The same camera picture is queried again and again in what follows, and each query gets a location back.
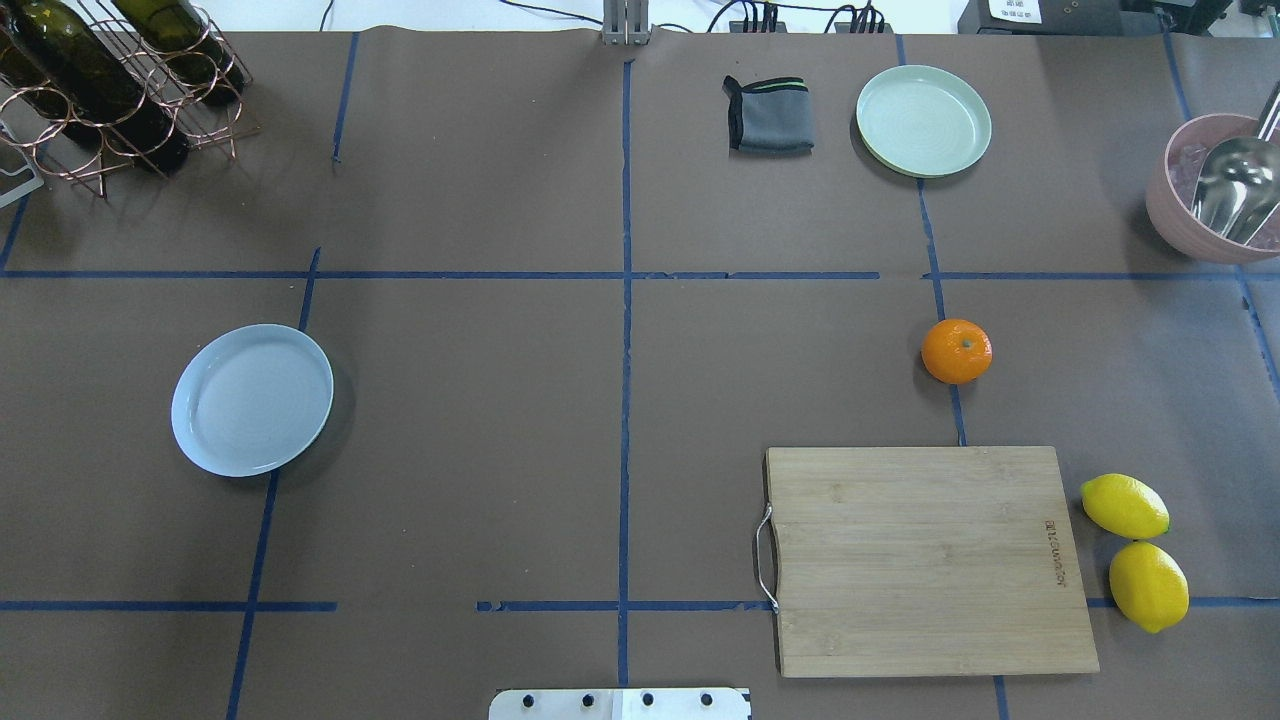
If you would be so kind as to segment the orange fruit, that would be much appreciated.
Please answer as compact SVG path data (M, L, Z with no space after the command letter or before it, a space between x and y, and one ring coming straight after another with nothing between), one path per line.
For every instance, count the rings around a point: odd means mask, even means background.
M963 386L984 375L993 364L995 350L987 331L960 318L937 322L925 333L920 357L937 380Z

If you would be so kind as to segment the light blue plate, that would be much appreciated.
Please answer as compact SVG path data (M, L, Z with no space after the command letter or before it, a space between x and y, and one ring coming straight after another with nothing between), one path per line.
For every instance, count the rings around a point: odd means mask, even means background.
M334 393L332 364L310 336L246 325L187 364L172 397L172 432L205 471L255 477L288 464L320 436Z

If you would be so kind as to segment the light green plate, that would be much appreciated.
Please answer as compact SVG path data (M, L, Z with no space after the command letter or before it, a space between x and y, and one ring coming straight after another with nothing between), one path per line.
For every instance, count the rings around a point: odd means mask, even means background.
M975 165L995 132L984 99L965 79L915 64L872 77L858 96L854 119L873 158L922 179Z

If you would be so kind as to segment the folded grey cloth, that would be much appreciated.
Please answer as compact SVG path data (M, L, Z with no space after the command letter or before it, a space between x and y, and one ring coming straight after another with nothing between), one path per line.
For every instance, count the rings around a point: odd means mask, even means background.
M723 78L730 97L728 146L732 151L795 156L815 147L812 95L799 77L762 79L750 85Z

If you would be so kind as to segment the bamboo cutting board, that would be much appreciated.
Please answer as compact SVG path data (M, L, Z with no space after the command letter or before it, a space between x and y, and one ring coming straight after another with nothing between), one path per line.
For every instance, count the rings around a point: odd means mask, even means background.
M1100 670L1053 447L773 447L764 464L782 676Z

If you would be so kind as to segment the pink bowl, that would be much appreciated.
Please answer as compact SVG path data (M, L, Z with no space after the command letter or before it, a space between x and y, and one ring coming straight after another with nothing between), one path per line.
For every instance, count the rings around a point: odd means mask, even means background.
M1261 246L1231 242L1201 224L1189 209L1198 170L1183 164L1185 150L1206 155L1216 143L1256 127L1253 117L1215 113L1179 126L1166 141L1146 190L1146 210L1157 234L1204 263L1240 265L1277 260L1277 214L1257 234Z

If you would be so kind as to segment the aluminium frame post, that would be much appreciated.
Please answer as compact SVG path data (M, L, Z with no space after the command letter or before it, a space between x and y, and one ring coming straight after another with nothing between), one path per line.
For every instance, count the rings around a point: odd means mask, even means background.
M648 0L604 0L602 42L609 46L641 46L652 40Z

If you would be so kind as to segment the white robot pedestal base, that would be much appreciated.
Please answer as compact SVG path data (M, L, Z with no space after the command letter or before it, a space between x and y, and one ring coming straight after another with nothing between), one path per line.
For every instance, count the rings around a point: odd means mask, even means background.
M751 719L750 692L732 687L508 689L489 719Z

